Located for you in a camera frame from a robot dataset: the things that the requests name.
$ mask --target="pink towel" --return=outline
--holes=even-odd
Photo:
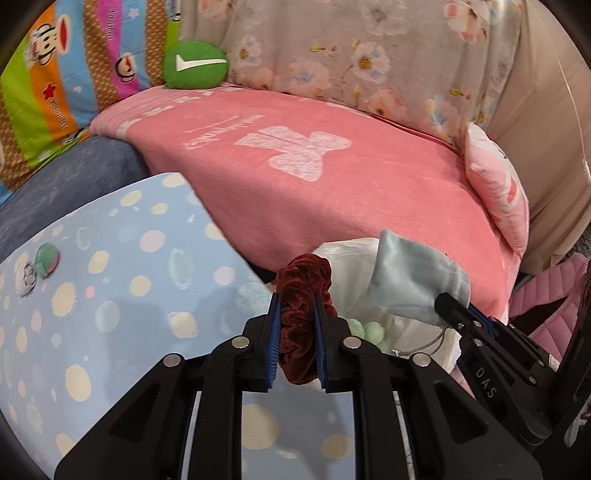
[[[472,302],[506,318],[519,259],[441,142],[353,109],[232,86],[155,87],[101,113],[91,132],[129,141],[153,173],[181,172],[261,267],[387,228],[457,261]]]

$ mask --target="pink backpack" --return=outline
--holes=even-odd
[[[536,307],[537,310],[541,310],[541,306],[553,308],[550,304],[560,303],[564,299],[544,323],[530,334],[531,339],[559,361],[569,345],[577,322],[588,262],[588,258],[576,253],[565,262],[532,278],[509,301],[509,318],[513,319]]]

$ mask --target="scrunchie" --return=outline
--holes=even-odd
[[[314,254],[295,257],[277,272],[281,302],[279,365],[290,383],[304,385],[318,378],[314,351],[314,292],[320,292],[327,315],[332,305],[330,263]]]

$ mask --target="blue polka dot mat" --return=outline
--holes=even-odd
[[[45,242],[60,262],[20,297],[15,267]],[[211,352],[270,299],[182,175],[130,185],[50,225],[0,265],[0,409],[53,478],[164,355]],[[280,371],[269,394],[244,395],[243,477],[353,479],[352,437],[350,394],[326,395],[317,381],[297,387]]]

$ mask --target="red star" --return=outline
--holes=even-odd
[[[47,84],[47,87],[45,88],[45,90],[43,90],[43,98],[44,100],[49,100],[50,98],[54,98],[55,97],[55,92],[56,92],[56,86],[52,85],[51,83]]]

